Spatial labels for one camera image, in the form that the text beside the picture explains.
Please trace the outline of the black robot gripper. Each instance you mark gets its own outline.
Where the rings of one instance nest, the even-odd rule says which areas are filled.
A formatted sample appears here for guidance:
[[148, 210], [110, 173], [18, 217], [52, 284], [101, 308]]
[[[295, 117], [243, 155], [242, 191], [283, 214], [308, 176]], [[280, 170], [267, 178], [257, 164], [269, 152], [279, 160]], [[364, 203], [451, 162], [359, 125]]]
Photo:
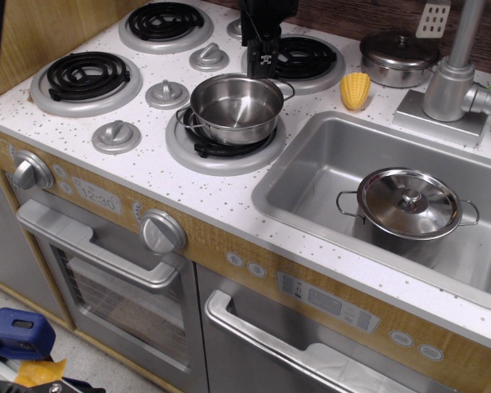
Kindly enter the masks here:
[[241, 38], [247, 46], [247, 76], [271, 79], [279, 55], [280, 25], [297, 15], [299, 0], [241, 0]]

